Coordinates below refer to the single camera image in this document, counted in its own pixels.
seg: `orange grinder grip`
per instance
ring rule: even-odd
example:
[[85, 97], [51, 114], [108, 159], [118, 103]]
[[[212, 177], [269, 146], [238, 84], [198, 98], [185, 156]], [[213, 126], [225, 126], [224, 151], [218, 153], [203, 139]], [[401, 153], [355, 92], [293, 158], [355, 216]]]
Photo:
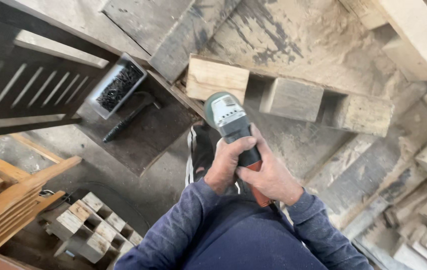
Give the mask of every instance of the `orange grinder grip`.
[[[262, 167], [262, 161], [257, 161], [256, 163], [253, 163], [252, 165], [247, 166], [248, 169], [251, 169], [252, 171], [259, 172], [260, 168]], [[248, 184], [248, 187], [252, 191], [253, 196], [255, 197], [255, 200], [257, 200], [258, 205], [261, 207], [265, 207], [273, 203], [273, 200], [265, 196], [264, 194], [260, 193], [260, 191], [252, 186], [251, 184]]]

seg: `black cable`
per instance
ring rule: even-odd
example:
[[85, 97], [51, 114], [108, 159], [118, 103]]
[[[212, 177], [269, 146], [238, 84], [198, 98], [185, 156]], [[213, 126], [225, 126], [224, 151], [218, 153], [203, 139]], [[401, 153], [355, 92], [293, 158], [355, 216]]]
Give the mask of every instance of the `black cable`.
[[147, 219], [140, 213], [140, 211], [137, 210], [137, 208], [135, 206], [133, 206], [128, 199], [126, 199], [124, 196], [122, 196], [118, 191], [116, 191], [113, 187], [110, 187], [108, 185], [105, 185], [104, 183], [101, 182], [96, 182], [96, 181], [89, 181], [89, 182], [83, 182], [81, 183], [81, 185], [79, 187], [77, 187], [74, 191], [72, 191], [70, 194], [68, 194], [67, 196], [64, 196], [65, 198], [62, 199], [62, 201], [55, 205], [55, 207], [49, 207], [47, 210], [45, 210], [45, 212], [49, 212], [52, 211], [56, 208], [58, 208], [61, 204], [63, 204], [66, 200], [70, 199], [70, 197], [72, 196], [73, 193], [77, 192], [78, 189], [80, 188], [84, 188], [85, 186], [88, 185], [100, 185], [102, 187], [106, 187], [108, 189], [110, 189], [111, 191], [113, 191], [114, 193], [116, 193], [122, 200], [124, 200], [133, 210], [135, 210], [135, 212], [137, 212], [137, 214], [143, 219], [143, 221], [145, 222], [145, 224], [148, 226], [148, 228], [150, 229], [150, 223], [147, 221]]

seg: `plastic container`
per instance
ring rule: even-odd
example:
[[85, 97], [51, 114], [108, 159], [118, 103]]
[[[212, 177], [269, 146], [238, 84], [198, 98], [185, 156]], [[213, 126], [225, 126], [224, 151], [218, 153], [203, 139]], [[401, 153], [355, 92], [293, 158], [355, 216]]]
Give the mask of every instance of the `plastic container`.
[[[113, 108], [112, 111], [108, 111], [103, 108], [100, 103], [98, 103], [97, 98], [102, 94], [103, 90], [107, 88], [107, 86], [115, 79], [115, 77], [125, 68], [125, 66], [132, 62], [138, 70], [140, 70], [143, 75], [138, 79], [138, 82], [126, 93], [126, 95], [118, 102], [118, 104]], [[135, 92], [135, 89], [142, 83], [147, 77], [147, 72], [135, 62], [127, 53], [123, 53], [121, 57], [118, 59], [117, 63], [107, 72], [107, 74], [102, 78], [100, 83], [96, 85], [96, 87], [91, 91], [90, 95], [87, 97], [86, 102], [92, 106], [92, 108], [100, 114], [104, 119], [108, 119], [112, 116], [125, 101]]]

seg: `man's right hand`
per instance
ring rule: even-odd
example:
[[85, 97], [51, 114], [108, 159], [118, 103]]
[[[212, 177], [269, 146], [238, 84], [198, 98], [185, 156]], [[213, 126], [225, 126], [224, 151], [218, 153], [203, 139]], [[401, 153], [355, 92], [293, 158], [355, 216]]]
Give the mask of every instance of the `man's right hand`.
[[258, 128], [250, 126], [252, 136], [257, 139], [257, 149], [262, 156], [262, 168], [253, 171], [245, 167], [238, 167], [236, 174], [243, 181], [256, 187], [262, 194], [273, 200], [284, 202], [286, 205], [296, 203], [304, 190], [288, 169], [275, 157], [260, 134]]

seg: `navy sweatshirt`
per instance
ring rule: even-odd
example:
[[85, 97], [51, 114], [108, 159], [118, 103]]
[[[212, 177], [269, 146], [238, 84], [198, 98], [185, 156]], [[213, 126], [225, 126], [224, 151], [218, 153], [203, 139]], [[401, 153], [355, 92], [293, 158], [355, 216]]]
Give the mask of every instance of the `navy sweatshirt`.
[[293, 227], [269, 207], [236, 195], [218, 196], [201, 179], [185, 188], [115, 270], [373, 270], [332, 227], [318, 197], [304, 191], [287, 210]]

